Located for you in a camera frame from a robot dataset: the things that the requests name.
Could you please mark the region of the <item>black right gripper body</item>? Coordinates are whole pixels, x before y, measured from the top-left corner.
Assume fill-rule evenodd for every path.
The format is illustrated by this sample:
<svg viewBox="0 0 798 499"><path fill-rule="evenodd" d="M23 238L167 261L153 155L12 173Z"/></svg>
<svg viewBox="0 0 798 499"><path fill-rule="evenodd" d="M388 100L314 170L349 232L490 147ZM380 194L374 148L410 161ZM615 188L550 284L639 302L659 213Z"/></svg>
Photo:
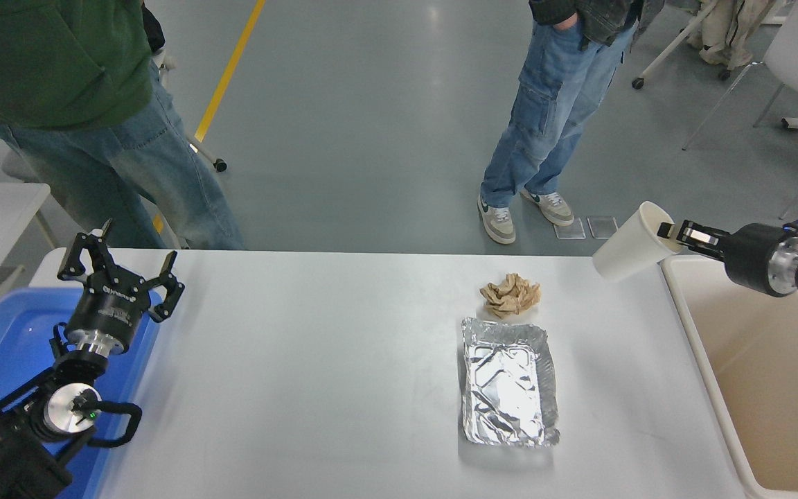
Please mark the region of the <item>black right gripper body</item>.
<svg viewBox="0 0 798 499"><path fill-rule="evenodd" d="M729 280L768 296L788 296L791 286L770 280L769 264L786 239L781 227L752 223L723 236L723 265Z"/></svg>

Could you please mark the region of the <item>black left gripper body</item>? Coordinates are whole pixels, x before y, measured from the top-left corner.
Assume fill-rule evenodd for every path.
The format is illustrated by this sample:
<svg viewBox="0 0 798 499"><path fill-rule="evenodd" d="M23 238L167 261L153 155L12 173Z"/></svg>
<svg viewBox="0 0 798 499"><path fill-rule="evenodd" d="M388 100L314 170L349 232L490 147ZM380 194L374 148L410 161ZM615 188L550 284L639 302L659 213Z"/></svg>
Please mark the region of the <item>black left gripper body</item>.
<svg viewBox="0 0 798 499"><path fill-rule="evenodd" d="M133 278L111 283L105 276L91 276L83 287L64 329L66 337L78 340L80 335L98 332L117 340L132 340L149 307L149 292Z"/></svg>

